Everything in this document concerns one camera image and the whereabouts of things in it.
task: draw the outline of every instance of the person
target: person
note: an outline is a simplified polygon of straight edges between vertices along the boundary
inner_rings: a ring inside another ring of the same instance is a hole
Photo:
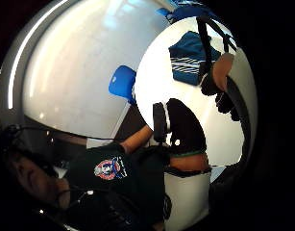
[[[159,124],[163,116],[157,116],[156,112],[162,106],[155,104],[155,124]],[[29,152],[15,147],[5,153],[5,162],[29,195],[59,209],[65,217],[63,222],[71,227],[79,230],[137,230],[137,227],[162,230],[165,225],[165,230],[183,230],[169,224],[176,212],[183,213],[175,211],[174,205],[167,210],[169,200],[178,203],[174,201],[176,195],[169,185],[183,188],[174,183],[173,178],[178,175],[180,179],[206,175],[205,185],[199,187],[204,189],[202,218],[208,213],[210,166],[204,131],[194,113],[174,98],[165,107],[170,120],[170,131],[166,130],[166,133],[172,133],[170,147],[142,147],[153,134],[159,137],[158,129],[163,130],[155,126],[154,133],[145,125],[121,143],[87,149],[72,161],[63,178],[47,174],[44,167],[33,162]],[[163,206],[166,208],[164,222]],[[128,229],[121,228],[121,223],[128,224]]]

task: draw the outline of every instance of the cable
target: cable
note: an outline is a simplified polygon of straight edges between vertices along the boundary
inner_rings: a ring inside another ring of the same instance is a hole
[[[78,134],[73,134],[70,132],[64,132],[61,130],[55,130],[55,129],[50,129],[50,128],[36,128],[36,127],[21,127],[19,125],[19,130],[23,131],[23,130],[38,130],[38,131],[44,131],[44,132],[52,132],[52,133],[63,133],[69,136],[73,136],[73,137],[78,137],[78,138],[89,138],[89,139],[94,139],[94,140],[100,140],[100,141],[124,141],[125,138],[98,138],[98,137],[91,137],[91,136],[83,136],[83,135],[78,135]]]

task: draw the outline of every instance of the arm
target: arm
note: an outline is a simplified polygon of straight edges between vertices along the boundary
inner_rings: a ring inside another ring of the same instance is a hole
[[[144,145],[153,135],[153,130],[150,129],[148,125],[142,127],[139,131],[135,132],[125,141],[120,144],[125,149],[126,154],[131,154],[139,147]]]

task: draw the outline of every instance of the hand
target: hand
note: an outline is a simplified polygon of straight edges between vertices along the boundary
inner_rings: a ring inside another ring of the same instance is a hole
[[[189,156],[205,153],[207,149],[205,134],[195,114],[182,101],[175,98],[169,99],[166,106],[172,132],[170,154]],[[157,134],[168,132],[168,126],[164,122],[165,110],[162,108],[161,103],[154,105],[155,140]]]

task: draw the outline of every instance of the white surface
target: white surface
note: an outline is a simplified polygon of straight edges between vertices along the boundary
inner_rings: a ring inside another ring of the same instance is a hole
[[[167,26],[156,13],[160,7],[157,1],[85,0],[60,15],[27,66],[25,115],[63,131],[113,137],[127,103],[109,94],[110,78],[122,64],[137,70]]]
[[[219,24],[225,32],[230,31]],[[224,52],[220,36],[210,26],[211,45]],[[198,117],[207,139],[209,163],[214,166],[235,164],[241,156],[243,133],[239,122],[230,114],[217,112],[215,95],[204,96],[199,87],[174,81],[168,47],[175,44],[187,31],[198,32],[195,17],[178,21],[166,28],[148,47],[139,64],[135,81],[135,99],[138,108],[153,128],[153,104],[167,102],[169,98],[182,100]]]

